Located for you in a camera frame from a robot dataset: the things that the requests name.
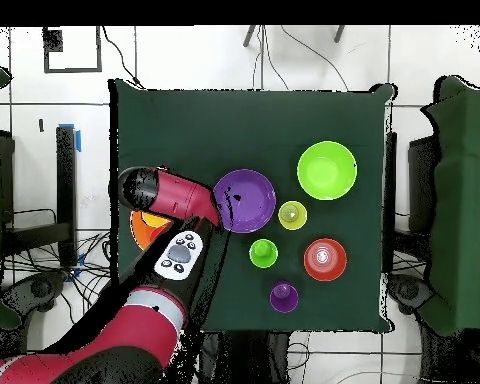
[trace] bowl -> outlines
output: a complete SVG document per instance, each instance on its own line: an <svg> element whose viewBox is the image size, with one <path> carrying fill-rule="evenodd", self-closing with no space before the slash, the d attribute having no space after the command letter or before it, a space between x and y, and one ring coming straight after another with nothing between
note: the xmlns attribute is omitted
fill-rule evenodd
<svg viewBox="0 0 480 384"><path fill-rule="evenodd" d="M345 146L321 141L310 146L300 157L297 178L302 189L318 200L344 196L354 185L357 164Z"/></svg>

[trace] table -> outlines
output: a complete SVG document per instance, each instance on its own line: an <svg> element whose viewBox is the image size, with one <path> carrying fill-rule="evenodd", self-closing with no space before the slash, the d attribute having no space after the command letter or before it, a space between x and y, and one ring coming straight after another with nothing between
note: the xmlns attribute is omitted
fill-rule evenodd
<svg viewBox="0 0 480 384"><path fill-rule="evenodd" d="M379 315L384 111L393 86L371 92L327 91L147 91L115 80L119 172L131 166L167 165L176 174L214 186L227 172L250 168L274 186L277 205L297 200L308 210L306 225L287 231L274 214L252 234L233 234L206 331L389 331ZM318 201L300 187L296 168L310 145L333 140L347 146L358 164L351 191ZM345 248L348 264L334 282L310 278L306 247L330 237ZM268 238L279 258L268 269L254 267L251 243ZM140 253L119 206L119 272ZM299 292L290 314L272 310L271 286L288 280Z"/></svg>
<svg viewBox="0 0 480 384"><path fill-rule="evenodd" d="M434 123L441 161L430 234L430 284L437 295L419 314L439 335L480 329L480 89L458 77L436 82Z"/></svg>

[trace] red bowl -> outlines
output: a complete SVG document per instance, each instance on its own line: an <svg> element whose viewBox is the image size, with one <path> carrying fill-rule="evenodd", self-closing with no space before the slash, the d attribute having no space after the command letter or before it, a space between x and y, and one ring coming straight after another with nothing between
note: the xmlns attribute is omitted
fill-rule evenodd
<svg viewBox="0 0 480 384"><path fill-rule="evenodd" d="M336 240L318 239L304 253L304 268L317 281L333 281L347 266L347 254Z"/></svg>

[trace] green bowl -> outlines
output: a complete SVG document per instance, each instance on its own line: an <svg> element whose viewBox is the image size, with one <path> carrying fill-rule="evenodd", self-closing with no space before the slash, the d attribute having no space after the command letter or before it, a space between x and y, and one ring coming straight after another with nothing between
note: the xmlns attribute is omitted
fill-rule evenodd
<svg viewBox="0 0 480 384"><path fill-rule="evenodd" d="M300 157L297 178L304 191L318 200L334 200L346 194L357 177L354 155L334 141L321 141Z"/></svg>
<svg viewBox="0 0 480 384"><path fill-rule="evenodd" d="M249 249L249 258L258 268L268 268L276 262L277 247L270 240L256 240Z"/></svg>

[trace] button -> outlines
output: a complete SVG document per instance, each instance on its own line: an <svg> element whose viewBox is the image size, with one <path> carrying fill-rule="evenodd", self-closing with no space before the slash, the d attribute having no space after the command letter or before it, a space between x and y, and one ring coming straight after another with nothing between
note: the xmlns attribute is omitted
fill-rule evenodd
<svg viewBox="0 0 480 384"><path fill-rule="evenodd" d="M190 252L185 246L171 246L169 252L167 253L167 256L174 262L179 262L181 264L186 264L190 262Z"/></svg>

